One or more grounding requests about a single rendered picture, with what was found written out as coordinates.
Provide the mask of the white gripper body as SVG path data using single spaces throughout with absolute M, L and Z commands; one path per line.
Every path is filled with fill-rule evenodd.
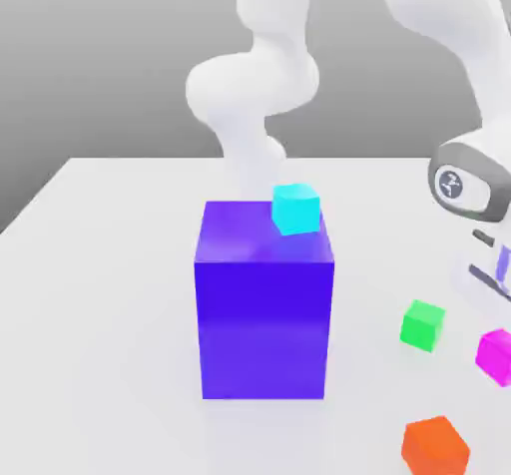
M 511 318 L 511 296 L 475 264 L 458 261 L 452 269 L 452 286 L 465 304 L 486 318 Z

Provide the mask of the small magenta cube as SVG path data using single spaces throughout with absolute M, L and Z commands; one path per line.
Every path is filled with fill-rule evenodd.
M 511 386 L 511 333 L 500 328 L 483 334 L 475 363 L 501 387 Z

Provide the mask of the small green cube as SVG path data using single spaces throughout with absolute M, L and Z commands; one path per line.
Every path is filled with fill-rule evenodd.
M 399 339 L 432 352 L 442 332 L 444 317 L 444 308 L 414 299 L 403 315 Z

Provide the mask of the small orange cube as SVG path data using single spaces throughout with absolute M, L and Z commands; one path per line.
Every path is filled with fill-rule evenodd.
M 411 475 L 465 475 L 470 448 L 445 416 L 408 423 L 401 456 Z

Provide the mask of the small cyan cube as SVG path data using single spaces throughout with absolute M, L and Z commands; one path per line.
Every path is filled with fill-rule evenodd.
M 271 219 L 283 236 L 318 232 L 318 193 L 308 184 L 275 186 L 271 201 Z

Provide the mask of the large purple box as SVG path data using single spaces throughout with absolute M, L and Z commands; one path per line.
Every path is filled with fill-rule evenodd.
M 323 398 L 334 280 L 325 225 L 284 236 L 268 202 L 208 201 L 194 271 L 204 398 Z

